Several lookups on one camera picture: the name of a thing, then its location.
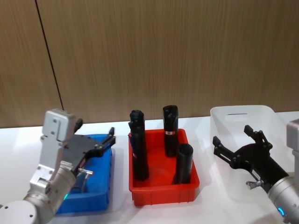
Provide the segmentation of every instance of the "black tube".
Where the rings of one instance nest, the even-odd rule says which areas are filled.
[[[134,177],[137,180],[143,181],[149,177],[149,165],[145,144],[144,114],[139,110],[133,110],[130,113],[130,118],[130,142],[133,149]]]
[[[178,107],[163,107],[164,115],[164,148],[166,156],[175,156],[178,148]]]
[[[190,183],[193,161],[193,148],[189,144],[180,144],[177,151],[176,173],[173,184]]]

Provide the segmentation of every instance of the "red tray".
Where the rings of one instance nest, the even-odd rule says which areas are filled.
[[[176,169],[176,158],[167,157],[164,151],[164,129],[145,131],[148,153],[149,178],[145,181],[134,179],[132,147],[129,141],[129,190],[135,206],[192,202],[199,178],[192,163],[191,182],[171,184]],[[184,129],[178,130],[179,143],[188,143]]]

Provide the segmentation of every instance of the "wooden wall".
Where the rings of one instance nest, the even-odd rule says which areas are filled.
[[[0,127],[34,126],[61,108],[33,0],[0,1]]]
[[[298,0],[37,0],[64,109],[85,122],[299,110]],[[33,0],[0,2],[0,126],[60,107]]]

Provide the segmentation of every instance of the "red label band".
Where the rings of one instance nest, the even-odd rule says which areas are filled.
[[[165,131],[164,133],[167,134],[167,135],[174,135],[176,132],[168,132],[168,131]]]

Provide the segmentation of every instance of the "white tabletop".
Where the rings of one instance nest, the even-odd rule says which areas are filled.
[[[299,118],[299,112],[278,116],[286,124]],[[163,128],[162,120],[148,120],[146,129]],[[84,124],[78,134],[108,133],[115,127],[116,144],[113,162],[110,205],[97,213],[64,214],[51,224],[281,224],[282,217],[267,194],[256,203],[240,202],[228,195],[223,181],[222,165],[213,155],[210,142],[210,117],[179,119],[194,149],[194,163],[200,179],[194,202],[160,204],[136,208],[128,189],[128,122]],[[29,180],[37,167],[41,127],[0,129],[0,204],[21,200],[29,189]]]

